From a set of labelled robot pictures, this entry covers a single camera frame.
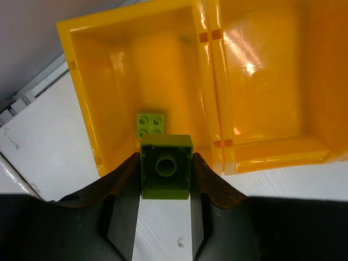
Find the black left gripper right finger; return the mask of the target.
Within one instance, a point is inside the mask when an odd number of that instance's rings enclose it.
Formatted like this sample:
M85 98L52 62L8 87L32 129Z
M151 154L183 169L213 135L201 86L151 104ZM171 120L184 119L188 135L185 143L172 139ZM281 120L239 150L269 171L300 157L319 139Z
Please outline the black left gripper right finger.
M191 161L193 260L347 260L347 203L246 196Z

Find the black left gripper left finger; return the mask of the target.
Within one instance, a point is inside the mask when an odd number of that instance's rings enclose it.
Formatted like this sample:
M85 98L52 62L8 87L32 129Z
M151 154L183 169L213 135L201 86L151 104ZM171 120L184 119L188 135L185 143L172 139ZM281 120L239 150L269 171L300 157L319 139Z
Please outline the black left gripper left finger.
M131 260L140 155L58 201L1 195L1 260Z

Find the green square lego brick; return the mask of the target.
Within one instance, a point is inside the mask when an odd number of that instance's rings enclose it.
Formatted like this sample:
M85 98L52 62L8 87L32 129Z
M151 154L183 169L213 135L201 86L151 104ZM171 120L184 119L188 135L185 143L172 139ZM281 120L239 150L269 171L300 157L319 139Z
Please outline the green square lego brick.
M190 195L191 136L145 134L140 142L143 200L187 200Z

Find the small green lego brick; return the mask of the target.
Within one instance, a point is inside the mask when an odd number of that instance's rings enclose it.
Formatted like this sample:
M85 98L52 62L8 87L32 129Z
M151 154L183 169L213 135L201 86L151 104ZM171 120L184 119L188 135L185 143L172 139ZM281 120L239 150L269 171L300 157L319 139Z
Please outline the small green lego brick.
M141 111L136 114L136 135L165 134L165 111Z

